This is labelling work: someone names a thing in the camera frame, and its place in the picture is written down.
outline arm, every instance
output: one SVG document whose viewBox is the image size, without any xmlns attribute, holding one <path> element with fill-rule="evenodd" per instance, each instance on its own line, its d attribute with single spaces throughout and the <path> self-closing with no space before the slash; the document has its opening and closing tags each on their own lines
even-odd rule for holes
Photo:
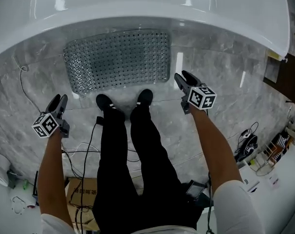
<svg viewBox="0 0 295 234">
<path fill-rule="evenodd" d="M 211 175 L 213 193 L 230 180 L 242 181 L 231 148 L 206 113 L 190 105 L 203 153 Z"/>
<path fill-rule="evenodd" d="M 62 219 L 73 228 L 64 190 L 61 139 L 58 129 L 48 139 L 38 173 L 38 201 L 42 214 Z"/>
</svg>

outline black shoe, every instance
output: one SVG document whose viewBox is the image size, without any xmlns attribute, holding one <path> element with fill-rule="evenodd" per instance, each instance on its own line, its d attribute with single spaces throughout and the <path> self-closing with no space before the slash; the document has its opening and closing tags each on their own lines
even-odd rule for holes
<svg viewBox="0 0 295 234">
<path fill-rule="evenodd" d="M 137 105 L 143 105 L 149 107 L 152 104 L 153 101 L 153 92 L 149 89 L 143 90 L 137 101 Z"/>
<path fill-rule="evenodd" d="M 102 112 L 109 108 L 116 109 L 111 99 L 106 95 L 103 95 L 103 94 L 98 95 L 95 99 L 95 102 L 97 103 L 98 107 L 100 108 Z"/>
</svg>

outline cardboard box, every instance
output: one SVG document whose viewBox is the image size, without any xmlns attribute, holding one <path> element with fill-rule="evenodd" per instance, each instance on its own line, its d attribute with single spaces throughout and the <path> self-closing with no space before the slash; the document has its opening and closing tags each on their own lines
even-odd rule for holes
<svg viewBox="0 0 295 234">
<path fill-rule="evenodd" d="M 80 215 L 81 209 L 77 211 L 77 208 L 81 206 L 81 193 L 83 193 L 83 208 L 82 211 L 82 223 L 83 229 L 86 231 L 98 231 L 99 227 L 94 219 L 92 213 L 92 207 L 94 204 L 95 197 L 97 195 L 97 179 L 96 178 L 85 178 L 84 189 L 81 188 L 81 180 L 78 178 L 70 179 L 66 200 L 68 203 L 68 210 L 70 218 L 72 220 L 74 228 L 76 228 L 75 218 L 77 221 L 78 228 L 80 229 Z"/>
</svg>

